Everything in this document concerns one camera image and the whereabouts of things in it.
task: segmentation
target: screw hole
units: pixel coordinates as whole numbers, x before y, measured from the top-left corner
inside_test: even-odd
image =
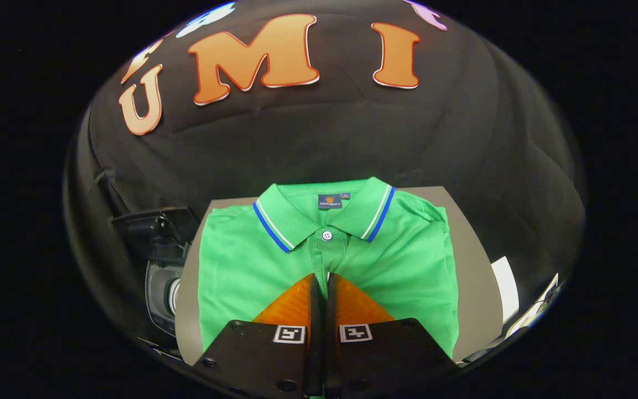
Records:
[[[209,368],[213,368],[215,367],[215,360],[210,359],[210,358],[205,358],[202,361],[200,361],[200,363],[203,364],[203,366],[209,367]]]
[[[277,383],[277,389],[282,392],[292,392],[297,389],[297,384],[292,380],[282,380]]]

